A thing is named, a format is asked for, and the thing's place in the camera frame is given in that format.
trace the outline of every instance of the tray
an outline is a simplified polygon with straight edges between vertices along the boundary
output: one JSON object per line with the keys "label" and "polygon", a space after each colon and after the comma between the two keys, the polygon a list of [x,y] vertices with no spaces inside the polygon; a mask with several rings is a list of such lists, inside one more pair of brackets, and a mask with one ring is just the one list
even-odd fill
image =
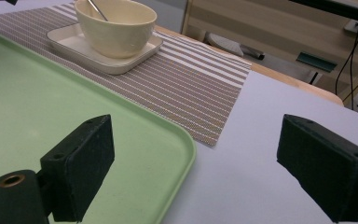
{"label": "tray", "polygon": [[116,160],[83,223],[159,223],[195,160],[188,132],[0,36],[0,176],[39,171],[46,152],[102,114]]}
{"label": "tray", "polygon": [[130,71],[133,67],[157,53],[162,45],[162,39],[152,35],[139,54],[127,59],[112,59],[91,48],[79,23],[52,30],[47,33],[47,36],[57,51],[110,75],[120,75]]}

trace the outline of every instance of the table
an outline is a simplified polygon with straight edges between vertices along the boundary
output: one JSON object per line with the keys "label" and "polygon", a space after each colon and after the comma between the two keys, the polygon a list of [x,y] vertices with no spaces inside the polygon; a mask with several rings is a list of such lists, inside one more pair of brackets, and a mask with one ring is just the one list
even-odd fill
{"label": "table", "polygon": [[[28,2],[34,1],[5,11],[26,9]],[[325,91],[257,64],[253,70],[217,145],[197,143],[198,157],[163,223],[331,223],[276,162],[282,115],[313,119],[358,145],[358,113],[310,94],[330,98]]]}

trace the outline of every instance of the tray rim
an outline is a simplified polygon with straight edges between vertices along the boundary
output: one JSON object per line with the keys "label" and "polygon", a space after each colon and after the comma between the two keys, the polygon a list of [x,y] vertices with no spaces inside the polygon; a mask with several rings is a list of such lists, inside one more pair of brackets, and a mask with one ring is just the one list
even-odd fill
{"label": "tray rim", "polygon": [[60,43],[59,42],[60,40],[57,40],[52,37],[55,33],[59,32],[60,30],[69,29],[71,27],[74,27],[81,31],[80,24],[77,22],[77,23],[74,23],[71,25],[66,25],[66,26],[63,26],[63,27],[60,27],[57,29],[50,30],[46,33],[46,37],[48,38],[48,41],[51,43],[53,48],[55,48],[57,51],[59,51],[61,53],[64,53],[66,56],[68,56],[72,59],[78,59],[82,63],[85,63],[87,65],[95,67],[109,75],[121,75],[121,74],[124,74],[124,73],[130,71],[136,65],[144,62],[149,57],[156,54],[163,44],[162,38],[155,36],[155,35],[151,35],[147,43],[152,44],[154,46],[152,49],[144,52],[143,54],[140,53],[140,54],[136,54],[136,55],[132,56],[131,58],[133,58],[133,60],[131,62],[124,63],[122,65],[110,65],[110,64],[103,63],[103,62],[99,62],[97,60],[93,60],[93,59],[91,59],[90,56],[85,55],[79,51],[76,51],[75,49],[71,49],[71,48],[63,45],[62,43]]}
{"label": "tray rim", "polygon": [[98,82],[95,82],[95,81],[93,81],[93,80],[91,80],[89,78],[86,78],[86,77],[82,76],[81,74],[78,74],[78,72],[76,72],[76,71],[74,71],[74,70],[72,70],[72,69],[70,69],[70,68],[68,68],[68,67],[66,67],[66,66],[64,66],[64,65],[62,65],[60,63],[54,62],[51,59],[49,59],[49,58],[47,58],[47,57],[45,57],[45,56],[43,56],[43,55],[31,50],[31,49],[28,49],[28,48],[24,47],[23,45],[21,45],[21,44],[15,42],[15,41],[9,39],[8,37],[5,37],[5,36],[0,34],[0,39],[6,41],[9,44],[12,44],[16,48],[20,48],[21,50],[24,50],[28,54],[31,54],[31,55],[33,55],[33,56],[35,56],[35,57],[37,57],[37,58],[39,58],[41,60],[45,60],[48,63],[51,63],[51,65],[54,65],[55,67],[59,67],[60,69],[65,70],[67,73],[70,73],[71,75],[76,76],[77,78],[81,79],[82,81],[85,81],[85,82],[89,83],[91,91],[94,91],[96,89],[96,90],[99,90],[99,91],[104,91],[107,94],[113,94],[118,98],[118,100],[124,101],[130,106],[133,106],[133,107],[135,107],[137,109],[143,110],[148,117],[150,116],[152,119],[157,119],[159,121],[169,123],[172,128],[177,129],[179,131],[179,133],[177,134],[179,138],[182,138],[182,139],[187,138],[186,144],[191,147],[191,148],[188,149],[189,155],[191,155],[191,157],[190,157],[190,160],[188,161],[188,163],[186,165],[186,168],[184,169],[184,171],[182,172],[182,174],[178,178],[177,184],[172,189],[172,193],[171,193],[170,197],[166,200],[165,204],[163,205],[163,208],[159,212],[159,215],[157,217],[157,223],[160,223],[162,221],[162,219],[165,217],[168,209],[170,208],[170,206],[172,204],[172,201],[174,200],[174,198],[176,197],[176,194],[178,193],[179,188],[182,187],[183,182],[185,181],[190,169],[192,168],[192,166],[193,166],[193,164],[194,164],[194,162],[196,160],[196,157],[197,157],[197,145],[196,145],[196,142],[193,139],[193,137],[190,135],[190,133],[185,128],[183,128],[182,126],[174,123],[173,121],[171,121],[169,119],[166,119],[166,118],[160,116],[159,114],[157,114],[156,112],[148,109],[147,107],[145,107],[143,105],[139,105],[139,104],[133,102],[131,99],[128,99],[125,96],[110,90],[109,88],[105,87],[104,85],[102,85],[102,84],[100,84]]}

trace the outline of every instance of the electrical outlet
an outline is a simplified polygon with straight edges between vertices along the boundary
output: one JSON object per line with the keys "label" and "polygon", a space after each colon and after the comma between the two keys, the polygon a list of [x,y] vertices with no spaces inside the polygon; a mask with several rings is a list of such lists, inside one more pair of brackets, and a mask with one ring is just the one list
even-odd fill
{"label": "electrical outlet", "polygon": [[350,20],[347,25],[344,27],[345,30],[357,33],[358,31],[358,21]]}

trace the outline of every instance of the light green tray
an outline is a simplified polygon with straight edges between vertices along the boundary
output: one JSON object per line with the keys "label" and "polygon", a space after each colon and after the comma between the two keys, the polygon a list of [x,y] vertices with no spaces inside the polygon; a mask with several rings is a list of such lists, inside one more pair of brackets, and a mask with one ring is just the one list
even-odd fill
{"label": "light green tray", "polygon": [[159,223],[195,160],[191,136],[0,36],[0,176],[39,171],[43,155],[103,114],[112,116],[116,160],[83,223]]}

